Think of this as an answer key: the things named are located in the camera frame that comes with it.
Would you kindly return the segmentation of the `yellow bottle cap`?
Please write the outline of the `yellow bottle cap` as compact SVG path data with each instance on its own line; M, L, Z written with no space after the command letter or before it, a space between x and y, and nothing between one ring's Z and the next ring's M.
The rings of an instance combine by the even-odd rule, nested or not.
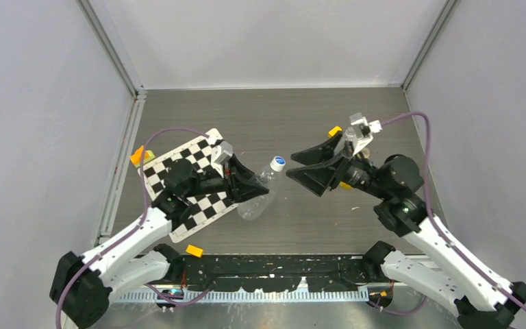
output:
M340 183L339 183L339 186L340 186L341 188L344 188L344 189L347 189L347 190L351 190L351 189L353 189L352 186L350 186L350 185L348 185L347 183L344 183L344 182L340 182Z

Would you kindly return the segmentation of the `clear plastic bottle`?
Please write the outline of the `clear plastic bottle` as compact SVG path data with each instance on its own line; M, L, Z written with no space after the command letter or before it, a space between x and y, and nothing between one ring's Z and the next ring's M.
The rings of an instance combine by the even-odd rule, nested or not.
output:
M345 130L343 136L345 138L346 144L351 145L353 147L357 143L358 138L352 126L348 127Z

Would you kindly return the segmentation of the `yellow juice bottle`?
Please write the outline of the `yellow juice bottle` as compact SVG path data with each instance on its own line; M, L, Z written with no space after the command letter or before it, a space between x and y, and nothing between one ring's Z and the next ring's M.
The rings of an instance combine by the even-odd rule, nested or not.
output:
M358 154L357 157L359 159L369 159L370 158L370 150L368 147L363 148Z

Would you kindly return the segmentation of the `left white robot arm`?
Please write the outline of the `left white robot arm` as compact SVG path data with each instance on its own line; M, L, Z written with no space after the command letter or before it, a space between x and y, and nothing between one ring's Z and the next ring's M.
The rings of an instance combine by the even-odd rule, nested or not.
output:
M79 328L89 328L120 295L154 280L176 283L183 267L172 254L153 251L140 260L135 256L190 221L199 209L190 198L226 193L230 203L237 204L269 192L235 155L222 156L220 171L198 172L191 161L176 160L163 184L142 215L116 236L81 255L68 252L58 261L49 293L57 305L56 328L62 326L62 315Z

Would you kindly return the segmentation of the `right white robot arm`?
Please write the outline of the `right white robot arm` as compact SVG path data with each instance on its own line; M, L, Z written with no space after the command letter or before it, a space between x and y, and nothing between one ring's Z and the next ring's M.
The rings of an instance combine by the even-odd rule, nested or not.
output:
M324 143L298 151L287 176L315 195L345 183L379 199L380 223L437 265L417 265L392 245L378 241L364 254L364 274L402 282L439 303L463 328L509 328L526 304L526 284L510 282L472 255L417 195L424 180L416 162L395 154L381 166L356 151L359 143L338 132Z

